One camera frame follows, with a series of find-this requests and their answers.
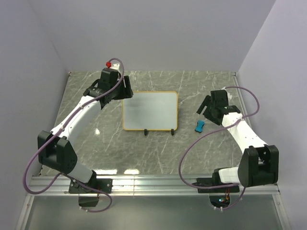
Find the blue whiteboard eraser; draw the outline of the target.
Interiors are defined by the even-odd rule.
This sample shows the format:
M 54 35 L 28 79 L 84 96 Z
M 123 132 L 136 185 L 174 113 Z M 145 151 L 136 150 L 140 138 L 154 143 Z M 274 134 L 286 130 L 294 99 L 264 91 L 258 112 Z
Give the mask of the blue whiteboard eraser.
M 196 127 L 195 127 L 195 132 L 198 132 L 198 133 L 202 133 L 203 132 L 203 127 L 205 125 L 205 122 L 202 121 L 202 120 L 198 120 L 197 121 L 197 124 L 196 124 Z

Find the yellow framed whiteboard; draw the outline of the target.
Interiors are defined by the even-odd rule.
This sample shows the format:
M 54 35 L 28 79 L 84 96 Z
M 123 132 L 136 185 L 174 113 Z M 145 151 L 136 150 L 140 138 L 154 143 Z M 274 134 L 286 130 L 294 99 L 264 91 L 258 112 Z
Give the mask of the yellow framed whiteboard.
M 122 127 L 126 131 L 176 131 L 178 93 L 134 92 L 132 98 L 122 101 Z

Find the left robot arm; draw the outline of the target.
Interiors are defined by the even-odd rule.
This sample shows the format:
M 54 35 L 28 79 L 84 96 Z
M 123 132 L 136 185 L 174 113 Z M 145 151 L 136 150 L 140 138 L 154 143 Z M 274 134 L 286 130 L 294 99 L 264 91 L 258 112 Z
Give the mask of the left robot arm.
M 133 96 L 120 64 L 107 63 L 101 76 L 88 87 L 69 115 L 51 131 L 38 135 L 39 162 L 80 182 L 87 193 L 98 188 L 96 172 L 78 161 L 73 144 L 82 130 L 112 100 Z

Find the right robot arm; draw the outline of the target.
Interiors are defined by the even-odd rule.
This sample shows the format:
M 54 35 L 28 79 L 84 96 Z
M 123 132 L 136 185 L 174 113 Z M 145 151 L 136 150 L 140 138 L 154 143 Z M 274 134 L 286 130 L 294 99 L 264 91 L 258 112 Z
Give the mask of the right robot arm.
M 229 184 L 244 187 L 275 184 L 278 181 L 279 151 L 257 136 L 235 105 L 230 105 L 226 90 L 211 91 L 197 110 L 209 121 L 227 128 L 242 152 L 237 167 L 214 170 L 212 187 L 221 192 Z

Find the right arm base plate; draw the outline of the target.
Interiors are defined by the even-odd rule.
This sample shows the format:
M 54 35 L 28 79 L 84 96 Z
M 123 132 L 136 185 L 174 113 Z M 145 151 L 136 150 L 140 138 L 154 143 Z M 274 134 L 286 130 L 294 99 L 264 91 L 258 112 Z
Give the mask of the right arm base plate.
M 213 189 L 199 189 L 198 188 L 198 193 L 239 193 L 240 188 L 238 185 L 232 186 L 232 187 L 222 187 L 222 188 L 216 188 L 217 186 L 224 185 L 218 180 L 215 181 L 213 178 L 197 178 L 196 182 L 193 183 L 195 186 L 199 187 L 214 187 Z

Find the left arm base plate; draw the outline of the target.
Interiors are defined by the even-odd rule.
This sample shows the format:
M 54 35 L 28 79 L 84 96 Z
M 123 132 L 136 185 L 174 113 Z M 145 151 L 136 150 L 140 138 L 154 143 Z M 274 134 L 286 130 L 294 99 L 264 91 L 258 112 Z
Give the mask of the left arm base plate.
M 113 180 L 110 178 L 98 178 L 94 182 L 83 183 L 83 186 L 81 186 L 81 182 L 71 180 L 68 193 L 89 194 L 95 193 L 95 191 L 93 191 L 93 189 L 95 189 L 110 194 L 112 191 L 112 183 Z

